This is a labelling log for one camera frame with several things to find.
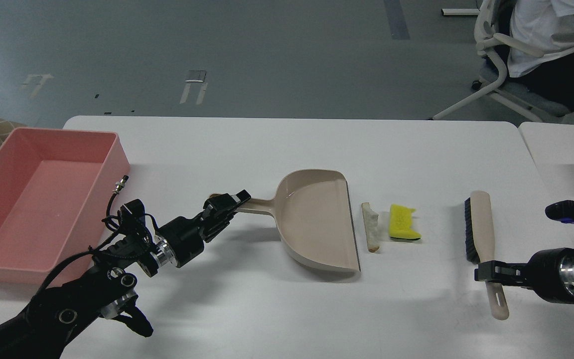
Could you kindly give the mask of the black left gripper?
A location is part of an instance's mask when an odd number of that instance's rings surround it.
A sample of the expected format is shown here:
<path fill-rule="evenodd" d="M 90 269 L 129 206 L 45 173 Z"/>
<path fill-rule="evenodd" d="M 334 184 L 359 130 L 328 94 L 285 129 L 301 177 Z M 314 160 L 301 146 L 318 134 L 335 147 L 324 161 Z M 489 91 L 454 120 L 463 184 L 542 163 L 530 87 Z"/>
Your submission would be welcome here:
<path fill-rule="evenodd" d="M 251 199 L 246 190 L 236 194 L 212 194 L 203 205 L 203 218 L 177 217 L 157 230 L 173 254 L 175 267 L 181 268 L 189 263 L 218 234 L 223 232 L 237 213 L 237 209 Z"/>

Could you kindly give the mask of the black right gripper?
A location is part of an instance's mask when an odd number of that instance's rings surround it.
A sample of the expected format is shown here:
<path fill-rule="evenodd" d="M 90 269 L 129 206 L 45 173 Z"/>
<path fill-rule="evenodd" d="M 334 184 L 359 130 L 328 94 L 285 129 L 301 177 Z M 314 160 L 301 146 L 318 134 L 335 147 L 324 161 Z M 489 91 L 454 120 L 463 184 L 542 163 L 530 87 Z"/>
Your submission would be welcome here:
<path fill-rule="evenodd" d="M 526 264 L 497 260 L 479 263 L 474 280 L 529 288 L 547 302 L 574 305 L 574 248 L 542 250 Z"/>

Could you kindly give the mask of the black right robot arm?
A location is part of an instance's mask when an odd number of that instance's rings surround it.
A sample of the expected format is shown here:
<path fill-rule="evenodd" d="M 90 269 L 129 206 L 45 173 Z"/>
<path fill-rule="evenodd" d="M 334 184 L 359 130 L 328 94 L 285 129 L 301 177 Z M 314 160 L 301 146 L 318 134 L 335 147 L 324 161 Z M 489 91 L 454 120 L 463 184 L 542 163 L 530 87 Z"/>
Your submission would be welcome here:
<path fill-rule="evenodd" d="M 574 200 L 551 204 L 545 214 L 551 220 L 574 224 Z M 474 245 L 470 218 L 465 243 L 467 259 L 477 265 L 476 281 L 526 288 L 547 302 L 574 305 L 574 248 L 541 250 L 528 263 L 482 260 Z"/>

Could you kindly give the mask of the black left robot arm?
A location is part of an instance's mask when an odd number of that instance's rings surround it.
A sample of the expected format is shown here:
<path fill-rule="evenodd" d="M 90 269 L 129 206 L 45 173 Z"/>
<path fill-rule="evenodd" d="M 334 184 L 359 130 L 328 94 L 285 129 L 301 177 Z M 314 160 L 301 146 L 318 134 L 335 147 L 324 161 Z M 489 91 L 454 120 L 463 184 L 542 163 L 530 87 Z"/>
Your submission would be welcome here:
<path fill-rule="evenodd" d="M 152 277 L 168 263 L 184 266 L 251 199 L 245 190 L 212 195 L 193 218 L 180 216 L 162 226 L 152 219 L 150 230 L 141 200 L 110 213 L 128 178 L 116 182 L 103 218 L 110 236 L 57 264 L 22 311 L 0 325 L 0 359 L 59 359 L 66 346 L 98 318 L 123 323 L 139 336 L 152 336 L 152 325 L 137 308 L 137 277 L 127 268 L 138 264 Z"/>

